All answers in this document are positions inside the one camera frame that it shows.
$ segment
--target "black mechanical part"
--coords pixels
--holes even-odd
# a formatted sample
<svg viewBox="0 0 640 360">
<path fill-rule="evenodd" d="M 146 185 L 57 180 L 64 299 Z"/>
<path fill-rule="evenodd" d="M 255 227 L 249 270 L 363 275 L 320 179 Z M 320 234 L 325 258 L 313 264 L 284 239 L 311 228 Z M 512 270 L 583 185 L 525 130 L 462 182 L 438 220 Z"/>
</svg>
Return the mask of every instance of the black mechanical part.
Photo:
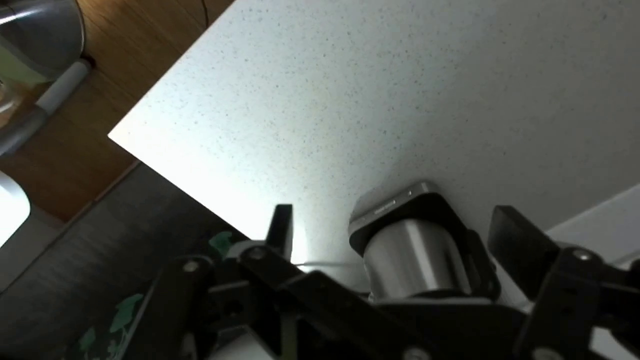
<svg viewBox="0 0 640 360">
<path fill-rule="evenodd" d="M 538 296 L 545 276 L 560 252 L 512 206 L 495 209 L 488 251 L 531 301 Z"/>
<path fill-rule="evenodd" d="M 294 209 L 292 206 L 276 206 L 273 224 L 266 234 L 266 247 L 276 251 L 282 258 L 292 258 L 292 236 L 294 236 Z"/>
<path fill-rule="evenodd" d="M 352 234 L 350 234 L 350 247 L 361 255 L 367 256 L 369 247 L 372 241 L 381 242 L 381 234 L 389 232 L 389 228 L 398 228 L 398 224 L 409 224 L 409 222 L 418 222 L 417 228 L 425 227 L 436 227 L 448 232 L 448 236 L 455 242 L 455 249 L 458 251 L 462 264 L 465 264 L 465 278 L 456 276 L 455 258 L 450 252 L 444 252 L 447 258 L 450 260 L 448 269 L 450 275 L 444 278 L 458 280 L 458 283 L 468 283 L 468 292 L 465 290 L 467 286 L 458 289 L 462 295 L 470 296 L 486 296 L 497 301 L 501 296 L 501 283 L 497 278 L 497 269 L 484 251 L 484 244 L 480 242 L 478 234 L 468 231 L 456 212 L 448 206 L 448 202 L 436 194 L 431 192 L 427 182 L 421 182 L 405 192 L 400 192 L 396 199 L 389 201 L 387 204 L 379 206 L 371 215 L 358 219 L 352 222 Z M 444 244 L 448 242 L 448 236 L 444 239 L 442 232 L 435 239 L 423 239 L 418 251 L 427 251 L 423 258 L 428 256 L 428 249 L 435 249 L 433 242 Z"/>
<path fill-rule="evenodd" d="M 540 350 L 560 358 L 588 358 L 605 269 L 596 255 L 583 249 L 566 249 L 557 256 L 521 333 L 519 358 L 527 360 Z"/>
<path fill-rule="evenodd" d="M 270 242 L 246 247 L 214 269 L 203 258 L 169 266 L 146 296 L 124 358 L 174 358 L 185 335 L 195 335 L 197 346 L 186 349 L 205 358 L 243 329 L 276 358 L 308 360 L 603 358 L 588 350 L 593 326 L 611 329 L 636 353 L 639 270 L 611 269 L 585 249 L 554 252 L 525 217 L 504 215 L 492 231 L 498 260 L 511 255 L 501 228 L 528 242 L 538 260 L 554 255 L 546 266 L 506 266 L 523 275 L 519 283 L 537 296 L 531 316 L 490 305 L 486 296 L 367 303 L 323 273 L 300 273 L 282 256 L 282 247 L 266 247 L 286 244 L 288 232 L 275 231 Z M 290 228 L 282 224 L 290 220 L 276 217 L 275 227 Z"/>
<path fill-rule="evenodd" d="M 180 258 L 169 264 L 134 321 L 132 337 L 123 349 L 123 360 L 176 360 L 195 301 L 201 296 L 212 263 L 203 256 Z"/>
</svg>

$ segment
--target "white speckled surface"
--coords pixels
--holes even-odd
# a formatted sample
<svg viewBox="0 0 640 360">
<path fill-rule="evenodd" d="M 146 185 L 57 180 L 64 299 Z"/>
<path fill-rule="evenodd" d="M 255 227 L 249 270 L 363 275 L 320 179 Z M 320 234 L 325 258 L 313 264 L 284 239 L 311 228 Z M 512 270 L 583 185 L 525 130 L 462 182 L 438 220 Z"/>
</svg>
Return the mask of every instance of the white speckled surface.
<svg viewBox="0 0 640 360">
<path fill-rule="evenodd" d="M 640 180 L 639 16 L 239 0 L 110 136 L 251 239 L 294 204 L 299 263 L 350 260 L 361 197 L 417 179 L 483 234 L 495 204 L 551 228 Z"/>
</svg>

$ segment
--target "metal cylinder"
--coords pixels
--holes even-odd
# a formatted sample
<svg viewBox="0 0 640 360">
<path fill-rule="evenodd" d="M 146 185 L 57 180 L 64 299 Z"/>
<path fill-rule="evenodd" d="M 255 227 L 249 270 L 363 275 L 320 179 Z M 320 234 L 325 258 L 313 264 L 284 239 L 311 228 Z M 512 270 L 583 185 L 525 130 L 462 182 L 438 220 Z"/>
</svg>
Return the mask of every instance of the metal cylinder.
<svg viewBox="0 0 640 360">
<path fill-rule="evenodd" d="M 382 228 L 364 251 L 375 299 L 470 292 L 455 239 L 427 220 L 403 220 Z"/>
</svg>

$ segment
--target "metal pipe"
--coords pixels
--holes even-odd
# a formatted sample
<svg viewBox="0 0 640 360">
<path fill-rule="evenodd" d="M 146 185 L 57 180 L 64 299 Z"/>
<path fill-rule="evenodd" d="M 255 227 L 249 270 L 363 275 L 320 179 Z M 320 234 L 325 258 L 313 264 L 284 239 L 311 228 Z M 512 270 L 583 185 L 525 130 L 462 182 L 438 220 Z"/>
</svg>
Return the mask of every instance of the metal pipe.
<svg viewBox="0 0 640 360">
<path fill-rule="evenodd" d="M 400 220 L 382 228 L 364 251 L 375 299 L 470 295 L 455 239 L 427 220 Z"/>
<path fill-rule="evenodd" d="M 29 143 L 62 106 L 62 103 L 82 84 L 91 70 L 93 61 L 80 58 L 37 100 L 37 105 L 24 117 L 0 129 L 0 157 L 17 153 L 24 143 Z"/>
</svg>

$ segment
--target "wooden floor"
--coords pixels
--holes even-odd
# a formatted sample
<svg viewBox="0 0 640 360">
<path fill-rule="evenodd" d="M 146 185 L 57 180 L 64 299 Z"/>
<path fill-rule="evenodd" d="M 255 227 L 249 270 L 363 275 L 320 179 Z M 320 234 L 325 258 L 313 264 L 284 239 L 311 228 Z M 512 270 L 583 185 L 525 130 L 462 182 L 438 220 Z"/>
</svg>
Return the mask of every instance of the wooden floor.
<svg viewBox="0 0 640 360">
<path fill-rule="evenodd" d="M 209 0 L 218 18 L 231 0 Z M 205 33 L 201 0 L 79 0 L 95 75 L 21 153 L 0 161 L 31 201 L 71 220 L 132 157 L 106 135 Z"/>
</svg>

